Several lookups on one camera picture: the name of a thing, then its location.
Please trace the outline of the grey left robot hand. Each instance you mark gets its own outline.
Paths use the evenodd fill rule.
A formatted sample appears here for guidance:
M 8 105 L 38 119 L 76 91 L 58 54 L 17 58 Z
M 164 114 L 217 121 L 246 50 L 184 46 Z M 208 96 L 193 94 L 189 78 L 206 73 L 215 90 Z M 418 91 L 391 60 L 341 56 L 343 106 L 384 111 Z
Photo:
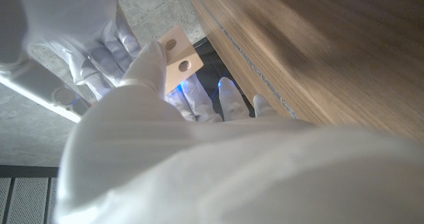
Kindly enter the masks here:
M 282 117 L 262 96 L 250 117 L 227 78 L 222 115 L 185 83 L 199 117 L 188 121 L 164 98 L 165 67 L 164 47 L 147 44 L 74 127 L 57 222 L 423 222 L 422 144 Z

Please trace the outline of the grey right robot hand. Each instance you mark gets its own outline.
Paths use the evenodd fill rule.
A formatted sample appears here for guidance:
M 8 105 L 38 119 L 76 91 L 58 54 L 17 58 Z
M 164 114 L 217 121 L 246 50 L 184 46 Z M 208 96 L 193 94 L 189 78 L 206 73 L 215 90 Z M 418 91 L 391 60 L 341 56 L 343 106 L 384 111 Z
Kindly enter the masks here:
M 96 99 L 117 87 L 141 47 L 118 0 L 22 0 L 30 43 L 69 66 Z

